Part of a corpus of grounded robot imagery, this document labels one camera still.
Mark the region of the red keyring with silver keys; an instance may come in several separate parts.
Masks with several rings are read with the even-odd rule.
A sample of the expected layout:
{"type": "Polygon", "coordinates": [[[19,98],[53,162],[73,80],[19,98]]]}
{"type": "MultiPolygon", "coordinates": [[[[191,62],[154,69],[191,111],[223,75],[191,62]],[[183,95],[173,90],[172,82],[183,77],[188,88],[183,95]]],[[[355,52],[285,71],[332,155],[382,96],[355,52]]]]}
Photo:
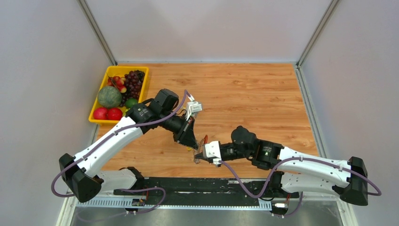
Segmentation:
{"type": "Polygon", "coordinates": [[[208,141],[208,135],[205,135],[201,140],[198,140],[198,148],[197,149],[193,149],[190,147],[187,147],[188,152],[192,152],[193,154],[193,162],[195,164],[199,164],[201,159],[197,159],[195,156],[198,154],[202,154],[203,152],[203,145],[206,144],[208,141]]]}

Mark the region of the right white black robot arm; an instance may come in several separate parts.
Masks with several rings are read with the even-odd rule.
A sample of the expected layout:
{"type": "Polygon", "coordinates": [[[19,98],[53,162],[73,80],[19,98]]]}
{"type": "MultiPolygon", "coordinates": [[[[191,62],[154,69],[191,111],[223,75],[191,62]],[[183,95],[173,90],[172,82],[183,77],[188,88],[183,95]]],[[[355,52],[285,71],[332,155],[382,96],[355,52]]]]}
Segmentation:
{"type": "Polygon", "coordinates": [[[314,192],[338,196],[342,201],[368,205],[367,169],[359,157],[332,160],[308,155],[271,141],[261,140],[246,128],[238,126],[231,142],[203,144],[195,159],[216,166],[237,159],[247,159],[253,166],[269,170],[268,188],[272,195],[285,192],[314,192]]]}

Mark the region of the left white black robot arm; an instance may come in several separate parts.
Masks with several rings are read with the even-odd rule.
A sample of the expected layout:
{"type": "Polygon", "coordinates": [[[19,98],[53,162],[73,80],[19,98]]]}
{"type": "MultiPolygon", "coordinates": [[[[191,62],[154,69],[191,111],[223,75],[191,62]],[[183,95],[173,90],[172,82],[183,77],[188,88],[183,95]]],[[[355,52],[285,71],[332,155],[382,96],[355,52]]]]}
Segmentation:
{"type": "Polygon", "coordinates": [[[54,195],[62,197],[55,190],[58,178],[66,183],[80,202],[87,202],[101,192],[127,189],[138,195],[144,189],[133,168],[118,171],[103,171],[102,167],[122,148],[143,136],[151,129],[162,127],[173,134],[173,140],[183,146],[197,149],[193,127],[202,103],[184,92],[180,101],[176,93],[161,89],[156,97],[133,105],[119,122],[91,146],[75,154],[65,153],[59,158],[60,173],[51,184],[54,195]]]}

